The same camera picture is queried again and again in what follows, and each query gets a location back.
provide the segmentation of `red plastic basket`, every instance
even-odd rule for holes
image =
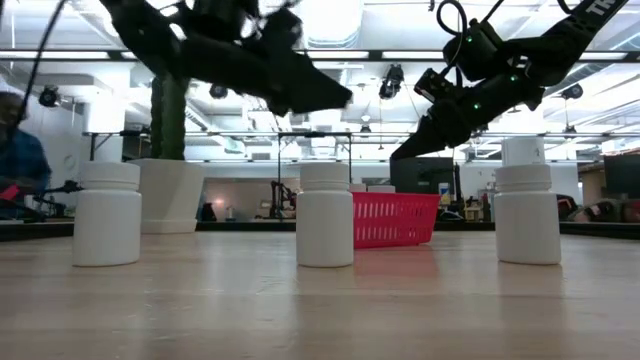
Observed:
[[[431,241],[440,195],[353,193],[356,249]]]

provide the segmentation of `wooden table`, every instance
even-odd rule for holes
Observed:
[[[637,359],[640,244],[565,237],[563,266],[494,234],[298,268],[292,233],[144,239],[72,268],[69,239],[0,244],[0,359]]]

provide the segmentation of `blue shirt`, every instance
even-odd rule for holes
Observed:
[[[47,163],[40,140],[17,129],[11,142],[0,149],[0,177],[27,178],[36,181],[36,191],[46,189],[51,177],[51,168]],[[0,185],[0,192],[5,190],[3,187],[4,185]],[[16,200],[22,202],[24,195]],[[0,217],[13,216],[7,216],[7,212],[0,209]]]

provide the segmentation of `laboratory room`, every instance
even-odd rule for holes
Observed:
[[[640,353],[640,0],[0,14],[2,360]]]

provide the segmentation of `ceiling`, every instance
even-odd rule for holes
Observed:
[[[7,0],[0,47],[3,49],[33,49],[37,47],[46,22],[55,6],[54,0]],[[483,17],[493,6],[494,0],[461,0],[469,18]],[[575,5],[579,1],[567,1]],[[263,10],[279,1],[263,0]],[[450,35],[438,26],[435,12],[429,12],[429,1],[417,0],[303,0],[296,9],[305,21],[304,33],[307,47],[331,49],[384,49],[384,50],[438,50],[450,40]],[[446,23],[455,28],[455,9],[445,8]],[[564,17],[555,0],[508,0],[493,15],[492,24],[505,39],[535,37]],[[598,34],[590,50],[637,51],[640,49],[640,0],[630,0],[626,7]],[[109,25],[108,14],[97,0],[69,0],[63,17],[58,21],[49,43],[49,49],[123,49],[117,34]],[[29,63],[9,64],[14,72],[28,71]],[[441,63],[402,63],[406,86],[390,101],[377,96],[380,79],[389,63],[385,62],[317,62],[316,66],[342,82],[354,92],[353,103],[342,112],[315,113],[310,116],[290,116],[275,119],[259,113],[256,99],[246,99],[234,93],[223,100],[214,100],[209,85],[194,81],[189,92],[189,105],[195,116],[202,118],[210,131],[293,131],[306,129],[330,129],[331,131],[359,131],[369,119],[371,130],[383,132],[377,136],[357,138],[353,148],[354,158],[387,159],[389,154],[405,138],[399,134],[415,129],[420,116],[430,103],[411,89],[428,67],[440,70]],[[127,112],[129,123],[149,123],[149,89],[152,78],[144,66],[133,63],[43,63],[41,74],[88,74],[110,86],[114,77],[128,75],[130,84],[117,87],[118,92],[132,103]],[[518,107],[490,125],[490,132],[540,133],[561,132],[566,123],[575,125],[581,133],[637,132],[640,131],[640,67],[637,64],[582,64],[576,66],[569,80],[552,88],[538,111],[532,113]],[[581,99],[564,100],[553,92],[579,82],[585,90]],[[188,130],[198,131],[199,126],[187,121]],[[190,137],[187,152],[194,159],[239,158],[254,153],[269,153],[275,158],[277,146],[273,138],[256,138],[244,141],[244,154],[225,153],[220,141],[210,137]],[[479,158],[498,154],[500,138],[475,139],[456,149],[455,156],[473,153]],[[548,157],[558,159],[596,158],[605,149],[636,146],[635,138],[614,139],[589,136],[578,139],[549,138],[546,140]],[[344,157],[342,146],[331,141],[299,140],[285,149],[284,157]]]

